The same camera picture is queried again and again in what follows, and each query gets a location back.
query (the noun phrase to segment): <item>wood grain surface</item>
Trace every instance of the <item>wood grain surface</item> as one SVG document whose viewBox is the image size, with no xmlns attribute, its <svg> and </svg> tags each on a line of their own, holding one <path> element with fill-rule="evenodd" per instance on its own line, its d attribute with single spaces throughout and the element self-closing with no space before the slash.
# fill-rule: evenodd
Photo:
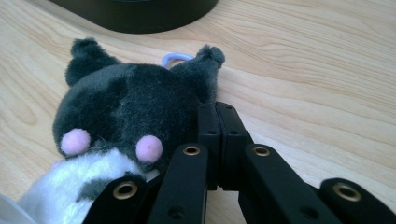
<svg viewBox="0 0 396 224">
<path fill-rule="evenodd" d="M 49 1 L 0 0 L 0 193 L 18 200 L 62 157 L 51 125 L 74 38 L 124 62 L 221 48 L 218 101 L 307 183 L 343 177 L 396 212 L 396 2 L 219 0 L 151 35 L 108 31 Z M 209 192 L 207 223 L 244 223 L 234 192 Z"/>
</svg>

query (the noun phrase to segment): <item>gray plush toy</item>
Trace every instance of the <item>gray plush toy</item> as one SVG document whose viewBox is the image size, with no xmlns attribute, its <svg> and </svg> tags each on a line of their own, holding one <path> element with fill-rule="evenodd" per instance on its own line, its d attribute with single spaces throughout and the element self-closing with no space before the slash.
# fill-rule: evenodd
<svg viewBox="0 0 396 224">
<path fill-rule="evenodd" d="M 92 38 L 76 40 L 66 71 L 70 90 L 53 124 L 58 162 L 19 206 L 38 223 L 81 223 L 114 179 L 163 173 L 196 129 L 197 107 L 215 101 L 224 55 L 204 46 L 169 70 L 121 63 Z"/>
</svg>

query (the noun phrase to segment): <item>pink felt circle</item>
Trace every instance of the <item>pink felt circle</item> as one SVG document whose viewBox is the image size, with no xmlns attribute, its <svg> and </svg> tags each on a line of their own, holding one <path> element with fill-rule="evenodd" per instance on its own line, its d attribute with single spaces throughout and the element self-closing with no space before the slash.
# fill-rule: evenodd
<svg viewBox="0 0 396 224">
<path fill-rule="evenodd" d="M 156 136 L 146 135 L 136 144 L 136 156 L 140 161 L 155 162 L 161 154 L 163 154 L 163 144 Z"/>
<path fill-rule="evenodd" d="M 66 133 L 62 138 L 61 150 L 67 156 L 81 154 L 90 147 L 91 138 L 87 131 L 82 129 L 73 129 Z"/>
</svg>

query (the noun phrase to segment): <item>blue hair tie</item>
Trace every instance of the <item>blue hair tie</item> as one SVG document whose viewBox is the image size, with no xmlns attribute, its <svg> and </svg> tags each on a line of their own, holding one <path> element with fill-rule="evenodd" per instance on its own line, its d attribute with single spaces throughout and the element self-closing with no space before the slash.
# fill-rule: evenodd
<svg viewBox="0 0 396 224">
<path fill-rule="evenodd" d="M 182 60 L 182 61 L 188 61 L 193 59 L 194 57 L 192 57 L 189 54 L 184 54 L 184 53 L 170 53 L 170 54 L 166 54 L 165 56 L 163 56 L 163 67 L 166 68 L 169 64 L 169 61 L 173 61 L 173 60 Z"/>
</svg>

